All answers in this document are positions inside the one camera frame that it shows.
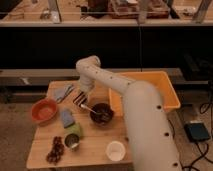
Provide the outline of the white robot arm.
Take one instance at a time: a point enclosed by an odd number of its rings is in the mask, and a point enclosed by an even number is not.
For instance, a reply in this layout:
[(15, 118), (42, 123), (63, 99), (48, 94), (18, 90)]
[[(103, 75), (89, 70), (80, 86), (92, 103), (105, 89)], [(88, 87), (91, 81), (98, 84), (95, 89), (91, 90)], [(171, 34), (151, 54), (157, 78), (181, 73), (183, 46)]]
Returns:
[(100, 59), (77, 61), (80, 90), (88, 93), (97, 80), (122, 96), (124, 121), (134, 171), (182, 171), (179, 154), (157, 88), (100, 68)]

